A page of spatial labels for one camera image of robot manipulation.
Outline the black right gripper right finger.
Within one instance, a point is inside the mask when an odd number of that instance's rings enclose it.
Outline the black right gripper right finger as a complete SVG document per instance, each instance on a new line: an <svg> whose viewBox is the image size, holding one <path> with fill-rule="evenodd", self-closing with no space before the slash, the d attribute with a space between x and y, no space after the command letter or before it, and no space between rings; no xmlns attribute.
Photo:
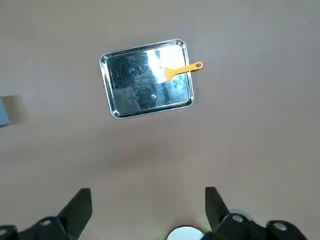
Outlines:
<svg viewBox="0 0 320 240"><path fill-rule="evenodd" d="M205 240L307 240L288 221L270 220L263 227L243 214L231 213L213 186L205 188L205 212L211 227Z"/></svg>

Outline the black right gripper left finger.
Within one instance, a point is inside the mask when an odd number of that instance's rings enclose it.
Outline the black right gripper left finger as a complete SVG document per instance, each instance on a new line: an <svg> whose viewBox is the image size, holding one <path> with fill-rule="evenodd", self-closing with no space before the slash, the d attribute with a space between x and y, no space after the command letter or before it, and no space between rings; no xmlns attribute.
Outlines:
<svg viewBox="0 0 320 240"><path fill-rule="evenodd" d="M55 216L46 216L18 231L15 225L1 225L2 240L77 240L93 213L90 188L80 189Z"/></svg>

